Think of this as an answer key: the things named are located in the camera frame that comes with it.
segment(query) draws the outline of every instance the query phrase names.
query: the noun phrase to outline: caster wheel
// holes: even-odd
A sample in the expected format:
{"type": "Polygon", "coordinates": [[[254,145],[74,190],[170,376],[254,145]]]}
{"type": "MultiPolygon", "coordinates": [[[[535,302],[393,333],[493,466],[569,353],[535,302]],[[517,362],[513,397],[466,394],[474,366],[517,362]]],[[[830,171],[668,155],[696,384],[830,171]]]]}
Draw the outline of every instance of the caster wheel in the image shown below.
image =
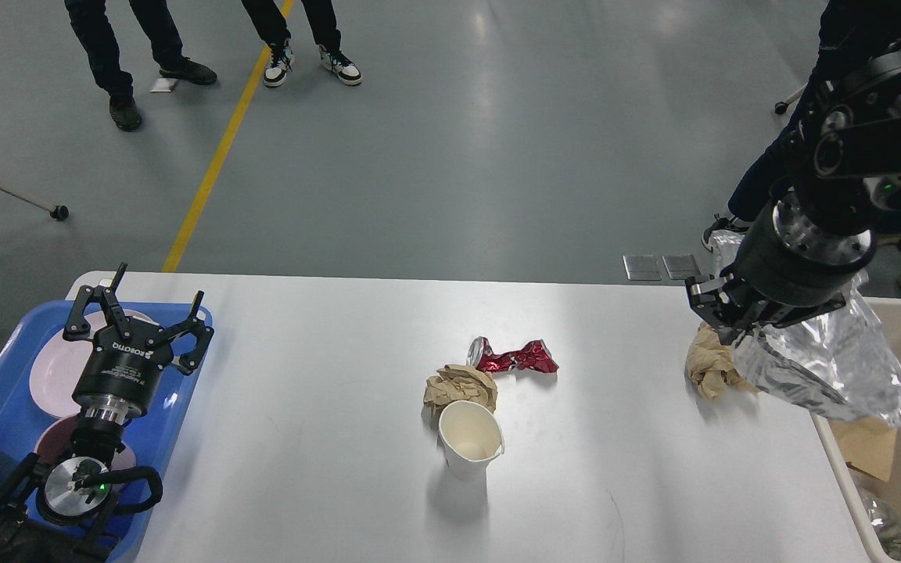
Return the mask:
{"type": "Polygon", "coordinates": [[[68,218],[68,207],[65,206],[57,206],[54,207],[54,210],[51,211],[51,218],[54,221],[64,221],[68,218]]]}

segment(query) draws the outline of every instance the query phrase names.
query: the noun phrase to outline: crushed soda can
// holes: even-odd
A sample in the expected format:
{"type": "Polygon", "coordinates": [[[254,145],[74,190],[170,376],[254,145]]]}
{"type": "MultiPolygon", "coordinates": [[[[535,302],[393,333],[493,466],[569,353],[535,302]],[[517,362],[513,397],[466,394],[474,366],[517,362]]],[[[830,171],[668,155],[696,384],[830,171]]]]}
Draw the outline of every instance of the crushed soda can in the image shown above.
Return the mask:
{"type": "Polygon", "coordinates": [[[468,365],[491,374],[510,370],[533,370],[544,374],[558,371],[558,364],[551,359],[551,352],[548,352],[544,341],[527,342],[522,349],[514,352],[495,353],[485,336],[472,341],[472,348],[468,350],[468,365]]]}

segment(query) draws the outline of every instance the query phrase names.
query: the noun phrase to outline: gray floor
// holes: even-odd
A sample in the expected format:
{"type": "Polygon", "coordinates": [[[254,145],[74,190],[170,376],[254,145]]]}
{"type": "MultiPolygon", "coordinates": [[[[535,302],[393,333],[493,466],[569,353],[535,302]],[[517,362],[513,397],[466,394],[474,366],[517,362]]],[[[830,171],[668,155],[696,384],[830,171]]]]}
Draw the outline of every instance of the gray floor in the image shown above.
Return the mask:
{"type": "MultiPolygon", "coordinates": [[[[364,84],[297,65],[260,86],[179,271],[626,284],[625,253],[694,253],[779,131],[822,0],[335,0],[364,84]]],[[[65,224],[0,195],[0,349],[82,272],[158,271],[261,43],[236,2],[169,0],[218,85],[156,76],[108,2],[146,125],[115,129],[61,2],[0,0],[0,178],[65,203],[65,224]]],[[[901,256],[876,260],[895,295],[901,256]]]]}

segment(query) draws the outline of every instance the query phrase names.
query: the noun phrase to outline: blue tray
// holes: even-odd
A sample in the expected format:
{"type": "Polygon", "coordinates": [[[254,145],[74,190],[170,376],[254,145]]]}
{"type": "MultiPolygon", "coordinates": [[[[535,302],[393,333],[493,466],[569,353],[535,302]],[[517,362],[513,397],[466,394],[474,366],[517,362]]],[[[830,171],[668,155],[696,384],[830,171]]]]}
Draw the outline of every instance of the blue tray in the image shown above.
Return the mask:
{"type": "MultiPolygon", "coordinates": [[[[122,303],[122,306],[126,310],[139,310],[164,327],[184,320],[190,311],[188,303],[122,303]]],[[[30,368],[48,339],[64,327],[71,307],[72,302],[56,300],[30,311],[17,325],[0,355],[0,450],[17,463],[33,451],[40,435],[56,421],[50,414],[41,411],[30,396],[30,368]]],[[[86,314],[93,310],[99,310],[99,307],[90,306],[86,314]]],[[[210,311],[203,309],[203,313],[206,314],[207,325],[213,327],[214,319],[210,311]]],[[[189,352],[195,344],[193,336],[186,335],[173,343],[172,350],[179,355],[189,352]]],[[[165,475],[165,467],[169,465],[172,446],[186,416],[186,407],[190,404],[198,375],[199,368],[190,377],[183,377],[176,368],[166,368],[162,373],[148,414],[132,421],[124,433],[124,442],[135,450],[139,466],[150,464],[160,475],[165,475]]],[[[35,496],[30,496],[27,513],[32,520],[43,522],[34,506],[35,496]]],[[[120,502],[141,502],[147,496],[146,485],[136,482],[124,490],[120,502]]],[[[151,511],[147,511],[110,520],[107,533],[114,534],[121,541],[113,549],[108,562],[135,559],[150,515],[151,511]]],[[[78,527],[61,529],[73,535],[83,534],[78,527]]]]}

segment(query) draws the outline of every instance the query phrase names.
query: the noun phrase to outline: white table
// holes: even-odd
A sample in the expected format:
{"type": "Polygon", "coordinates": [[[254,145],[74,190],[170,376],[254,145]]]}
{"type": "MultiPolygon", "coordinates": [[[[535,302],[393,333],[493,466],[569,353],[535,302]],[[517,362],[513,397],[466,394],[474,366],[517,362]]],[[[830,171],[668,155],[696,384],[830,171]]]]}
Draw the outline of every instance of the white table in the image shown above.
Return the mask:
{"type": "Polygon", "coordinates": [[[118,296],[197,289],[217,332],[139,561],[868,560],[806,411],[687,384],[683,289],[128,272],[118,296]],[[422,393],[478,335],[561,370],[498,375],[507,452],[465,484],[422,393]]]}

